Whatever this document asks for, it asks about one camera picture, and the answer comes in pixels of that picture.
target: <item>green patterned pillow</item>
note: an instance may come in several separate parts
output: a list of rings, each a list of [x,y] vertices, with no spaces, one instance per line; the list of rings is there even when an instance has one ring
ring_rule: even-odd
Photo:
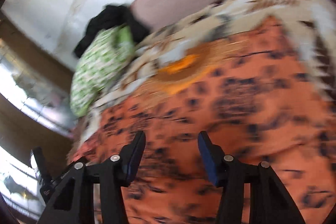
[[[128,26],[101,30],[76,67],[70,93],[72,112],[84,116],[99,90],[118,77],[133,56],[134,44]]]

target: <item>bolt head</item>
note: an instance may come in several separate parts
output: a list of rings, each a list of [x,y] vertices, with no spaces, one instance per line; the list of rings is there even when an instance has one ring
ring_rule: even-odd
[[[233,161],[233,157],[231,155],[225,155],[224,160],[225,161]]]
[[[83,168],[84,164],[82,162],[78,162],[75,164],[75,169],[80,169],[80,168]]]
[[[118,161],[118,160],[120,160],[120,156],[119,155],[113,155],[113,156],[111,156],[110,160],[111,161]]]
[[[262,161],[261,162],[261,166],[264,168],[268,168],[269,167],[269,163],[267,161]]]

